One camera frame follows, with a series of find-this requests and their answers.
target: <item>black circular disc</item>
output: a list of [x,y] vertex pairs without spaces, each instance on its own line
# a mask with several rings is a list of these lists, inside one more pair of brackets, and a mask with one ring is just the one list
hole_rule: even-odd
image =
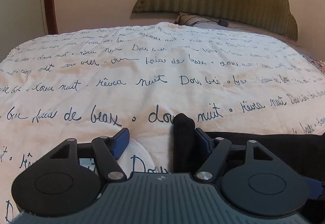
[[35,187],[43,194],[54,195],[66,192],[73,183],[73,179],[67,174],[48,173],[36,179]]
[[300,175],[290,167],[275,167],[269,161],[230,170],[222,178],[221,191],[235,207],[262,216],[293,213],[308,198],[308,186]]
[[38,216],[70,215],[88,207],[100,192],[100,179],[65,160],[37,161],[22,172],[11,187],[17,207]]
[[284,191],[287,184],[278,175],[259,173],[248,178],[248,185],[255,192],[263,195],[276,195]]

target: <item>white duvet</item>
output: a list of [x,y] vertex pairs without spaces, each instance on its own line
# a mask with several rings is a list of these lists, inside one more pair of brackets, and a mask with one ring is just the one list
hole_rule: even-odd
[[28,41],[0,63],[0,222],[18,213],[14,178],[67,138],[127,127],[126,174],[170,172],[178,113],[205,131],[323,134],[324,109],[324,76],[265,35],[163,22]]

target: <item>metal pivot cap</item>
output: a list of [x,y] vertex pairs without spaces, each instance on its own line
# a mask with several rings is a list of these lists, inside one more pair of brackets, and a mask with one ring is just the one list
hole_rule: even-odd
[[196,177],[201,179],[201,180],[209,180],[209,179],[212,178],[212,176],[213,175],[211,173],[209,173],[209,172],[198,172],[196,174]]
[[122,174],[121,172],[117,172],[117,171],[113,171],[113,172],[110,172],[107,177],[109,179],[112,179],[112,180],[120,180],[122,179],[124,176],[124,174]]

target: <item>gray ribbed plate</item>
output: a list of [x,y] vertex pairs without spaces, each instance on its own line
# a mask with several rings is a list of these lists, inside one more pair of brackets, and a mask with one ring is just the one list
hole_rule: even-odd
[[197,183],[189,174],[134,173],[126,182],[109,184],[95,203],[79,213],[59,218],[42,218],[22,213],[13,223],[307,224],[308,222],[298,214],[274,220],[244,215],[228,206],[213,185]]

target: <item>black fabric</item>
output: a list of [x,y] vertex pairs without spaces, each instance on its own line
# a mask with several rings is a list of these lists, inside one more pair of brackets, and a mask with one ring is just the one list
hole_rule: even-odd
[[300,175],[325,182],[325,137],[322,135],[255,135],[229,132],[207,134],[211,138],[222,137],[238,145],[256,140]]
[[[190,172],[194,175],[204,163],[196,151],[195,122],[184,114],[178,114],[173,119],[173,124],[173,171]],[[237,145],[246,145],[248,140],[256,140],[300,175],[325,182],[325,136],[323,135],[206,133],[211,138],[222,137]],[[301,214],[313,224],[321,223],[325,220],[325,201],[308,200]]]
[[222,20],[222,19],[219,20],[218,24],[219,24],[220,26],[223,26],[223,27],[228,27],[228,25],[229,25],[228,22],[226,22],[226,21],[224,21],[224,20]]

